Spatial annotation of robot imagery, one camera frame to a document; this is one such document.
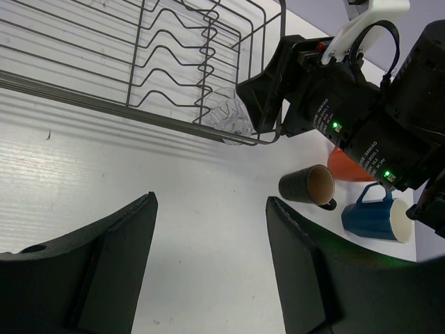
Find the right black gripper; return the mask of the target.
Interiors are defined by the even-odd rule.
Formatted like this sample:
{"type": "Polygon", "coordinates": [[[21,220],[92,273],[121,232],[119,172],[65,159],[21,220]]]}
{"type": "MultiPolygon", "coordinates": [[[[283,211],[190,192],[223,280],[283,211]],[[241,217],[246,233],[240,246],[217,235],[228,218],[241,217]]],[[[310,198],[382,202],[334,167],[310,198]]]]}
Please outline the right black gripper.
{"type": "Polygon", "coordinates": [[[273,129],[283,100],[289,107],[281,124],[282,136],[291,138],[314,128],[305,116],[305,98],[318,81],[316,75],[324,67],[321,58],[332,40],[332,36],[306,39],[286,35],[278,44],[277,66],[236,84],[256,132],[273,129]]]}

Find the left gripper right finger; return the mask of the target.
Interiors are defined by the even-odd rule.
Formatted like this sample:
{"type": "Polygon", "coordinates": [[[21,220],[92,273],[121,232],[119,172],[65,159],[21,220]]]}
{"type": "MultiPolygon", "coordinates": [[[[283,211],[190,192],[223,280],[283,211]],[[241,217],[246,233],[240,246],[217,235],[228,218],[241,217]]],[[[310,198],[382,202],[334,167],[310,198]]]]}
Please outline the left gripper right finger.
{"type": "Polygon", "coordinates": [[[444,332],[444,258],[363,248],[274,196],[266,222],[287,333],[444,332]]]}

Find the clear glass cup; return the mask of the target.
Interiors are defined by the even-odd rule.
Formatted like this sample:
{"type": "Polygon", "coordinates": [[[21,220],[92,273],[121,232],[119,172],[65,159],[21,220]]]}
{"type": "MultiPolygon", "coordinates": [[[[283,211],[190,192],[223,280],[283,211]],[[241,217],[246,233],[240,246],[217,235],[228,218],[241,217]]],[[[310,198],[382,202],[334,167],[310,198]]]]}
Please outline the clear glass cup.
{"type": "Polygon", "coordinates": [[[204,105],[210,111],[202,116],[204,125],[231,134],[250,137],[253,127],[244,103],[233,88],[219,88],[208,94],[204,105]]]}

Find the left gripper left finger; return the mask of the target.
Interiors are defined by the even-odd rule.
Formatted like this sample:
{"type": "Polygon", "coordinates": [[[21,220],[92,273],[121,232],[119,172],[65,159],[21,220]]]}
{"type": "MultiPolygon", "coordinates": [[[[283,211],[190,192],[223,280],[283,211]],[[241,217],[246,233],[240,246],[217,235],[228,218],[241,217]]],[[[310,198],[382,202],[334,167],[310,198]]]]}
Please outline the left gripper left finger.
{"type": "Polygon", "coordinates": [[[130,333],[158,202],[115,213],[18,253],[1,254],[2,333],[130,333]]]}

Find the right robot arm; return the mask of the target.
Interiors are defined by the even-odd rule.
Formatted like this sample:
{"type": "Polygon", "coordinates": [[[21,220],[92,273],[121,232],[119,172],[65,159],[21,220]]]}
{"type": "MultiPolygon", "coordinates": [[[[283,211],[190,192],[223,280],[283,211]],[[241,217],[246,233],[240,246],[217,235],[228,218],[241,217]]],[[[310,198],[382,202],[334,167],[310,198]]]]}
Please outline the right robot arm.
{"type": "Polygon", "coordinates": [[[345,60],[322,64],[330,37],[286,35],[266,68],[236,85],[254,130],[319,131],[388,190],[422,188],[407,216],[444,234],[444,22],[429,23],[379,85],[362,72],[365,28],[345,60]]]}

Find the dark wire dish rack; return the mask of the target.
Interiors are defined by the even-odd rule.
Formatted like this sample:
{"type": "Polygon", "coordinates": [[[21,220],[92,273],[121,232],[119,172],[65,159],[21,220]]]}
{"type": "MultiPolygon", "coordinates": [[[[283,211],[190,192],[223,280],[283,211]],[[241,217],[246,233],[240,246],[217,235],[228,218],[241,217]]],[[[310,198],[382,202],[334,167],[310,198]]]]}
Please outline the dark wire dish rack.
{"type": "Polygon", "coordinates": [[[2,1],[1,87],[221,143],[268,145],[202,123],[207,95],[260,73],[284,1],[2,1]]]}

